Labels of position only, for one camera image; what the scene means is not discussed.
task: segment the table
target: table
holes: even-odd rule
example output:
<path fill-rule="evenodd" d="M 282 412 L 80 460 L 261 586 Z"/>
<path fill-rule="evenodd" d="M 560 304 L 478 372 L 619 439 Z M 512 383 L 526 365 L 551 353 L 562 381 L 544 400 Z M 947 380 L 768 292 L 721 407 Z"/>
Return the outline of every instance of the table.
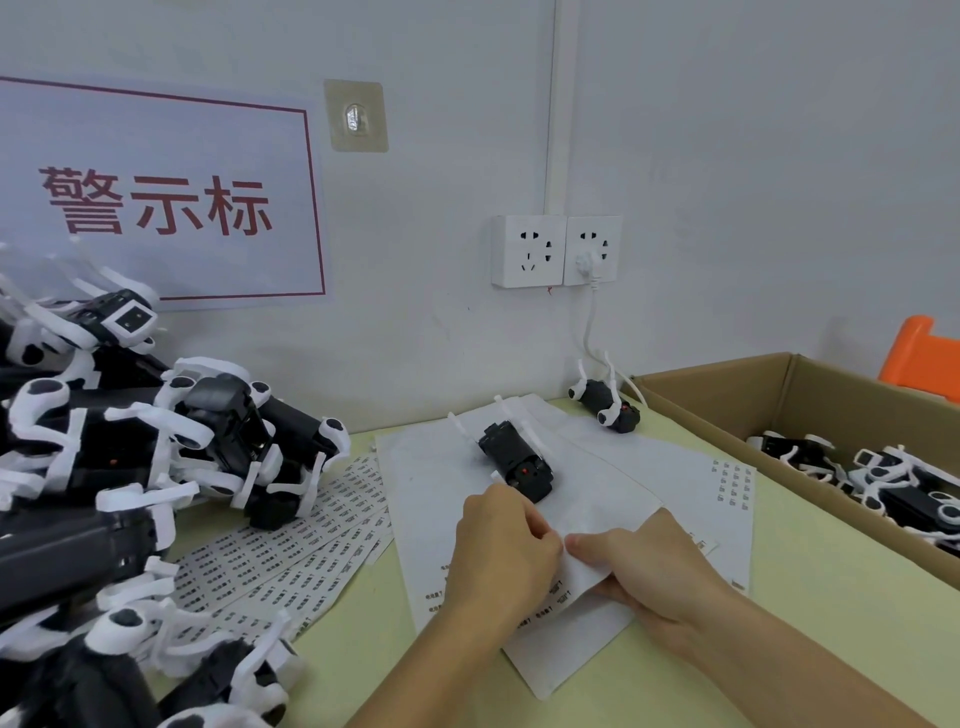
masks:
<path fill-rule="evenodd" d="M 552 402 L 570 414 L 586 410 Z M 721 450 L 642 409 L 639 431 L 716 455 Z M 353 452 L 373 437 L 353 436 Z M 960 658 L 960 592 L 821 511 L 757 477 L 753 599 L 937 725 L 960 725 L 953 695 Z M 242 522 L 222 504 L 188 509 L 173 557 Z M 334 607 L 295 647 L 307 672 L 283 728 L 343 725 L 414 639 L 396 546 L 354 576 Z M 501 652 L 470 698 L 462 726 L 657 728 L 749 723 L 692 668 L 633 624 L 553 696 L 538 701 Z"/>

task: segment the white power cord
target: white power cord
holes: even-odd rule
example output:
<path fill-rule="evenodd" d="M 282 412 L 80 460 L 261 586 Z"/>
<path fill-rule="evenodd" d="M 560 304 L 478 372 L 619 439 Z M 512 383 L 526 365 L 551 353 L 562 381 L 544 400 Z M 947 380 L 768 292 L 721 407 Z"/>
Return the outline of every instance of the white power cord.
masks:
<path fill-rule="evenodd" d="M 600 255 L 596 251 L 590 251 L 577 256 L 577 270 L 584 276 L 590 277 L 590 313 L 587 316 L 587 328 L 584 329 L 584 353 L 599 364 L 608 364 L 590 348 L 590 332 L 593 329 L 593 319 L 597 313 L 597 289 L 600 287 L 600 277 L 596 274 L 597 265 L 600 262 Z M 633 380 L 622 372 L 613 369 L 613 372 L 620 376 L 627 385 L 634 390 L 636 399 L 644 406 L 648 407 L 647 399 L 634 384 Z"/>

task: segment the right hand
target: right hand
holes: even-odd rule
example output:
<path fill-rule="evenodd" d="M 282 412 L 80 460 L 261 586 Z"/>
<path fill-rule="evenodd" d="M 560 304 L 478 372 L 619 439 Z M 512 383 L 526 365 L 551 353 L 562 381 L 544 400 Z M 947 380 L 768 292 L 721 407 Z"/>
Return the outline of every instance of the right hand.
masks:
<path fill-rule="evenodd" d="M 710 610 L 738 597 L 664 508 L 636 531 L 575 533 L 565 545 L 584 563 L 609 566 L 593 591 L 631 607 L 660 646 L 686 660 Z"/>

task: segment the open cardboard box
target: open cardboard box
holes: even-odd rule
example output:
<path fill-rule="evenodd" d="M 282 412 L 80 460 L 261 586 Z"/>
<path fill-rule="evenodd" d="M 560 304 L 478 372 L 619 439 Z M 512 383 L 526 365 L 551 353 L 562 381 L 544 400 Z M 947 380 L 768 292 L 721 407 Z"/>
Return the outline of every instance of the open cardboard box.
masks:
<path fill-rule="evenodd" d="M 638 376 L 634 382 L 657 412 L 960 589 L 960 558 L 744 442 L 765 429 L 786 437 L 812 433 L 836 446 L 845 468 L 861 448 L 904 445 L 929 464 L 960 474 L 960 407 L 790 353 Z"/>

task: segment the wall socket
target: wall socket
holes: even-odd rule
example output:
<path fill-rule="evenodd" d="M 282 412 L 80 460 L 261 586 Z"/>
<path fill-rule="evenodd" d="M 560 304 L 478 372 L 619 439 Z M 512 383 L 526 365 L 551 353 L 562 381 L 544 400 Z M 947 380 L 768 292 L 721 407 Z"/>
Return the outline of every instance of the wall socket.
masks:
<path fill-rule="evenodd" d="M 590 282 L 577 268 L 577 258 L 596 251 L 600 257 L 599 268 L 594 273 L 602 282 L 616 280 L 616 266 L 620 260 L 620 237 L 623 233 L 623 217 L 566 218 L 566 261 L 564 285 L 583 285 Z"/>
<path fill-rule="evenodd" d="M 501 215 L 493 218 L 493 285 L 523 288 L 564 282 L 566 218 Z"/>

